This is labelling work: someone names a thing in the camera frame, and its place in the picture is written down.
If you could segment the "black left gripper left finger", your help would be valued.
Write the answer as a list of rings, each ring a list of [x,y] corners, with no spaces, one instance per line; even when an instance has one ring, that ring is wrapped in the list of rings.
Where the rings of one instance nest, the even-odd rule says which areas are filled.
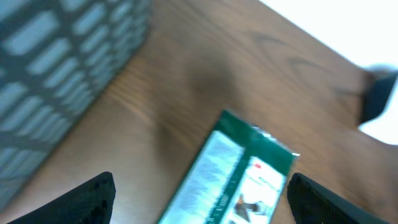
[[[10,224],[109,224],[115,197],[112,173],[102,172]]]

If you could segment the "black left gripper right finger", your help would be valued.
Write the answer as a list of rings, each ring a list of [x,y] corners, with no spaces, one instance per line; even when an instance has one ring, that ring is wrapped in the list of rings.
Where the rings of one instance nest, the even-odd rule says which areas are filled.
[[[287,185],[287,199],[298,224],[386,223],[299,172]]]

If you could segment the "green white gloves packet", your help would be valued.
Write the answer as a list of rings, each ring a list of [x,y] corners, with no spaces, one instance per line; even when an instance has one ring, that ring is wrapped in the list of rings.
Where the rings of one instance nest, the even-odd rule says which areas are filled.
[[[298,156],[224,110],[158,223],[270,223]]]

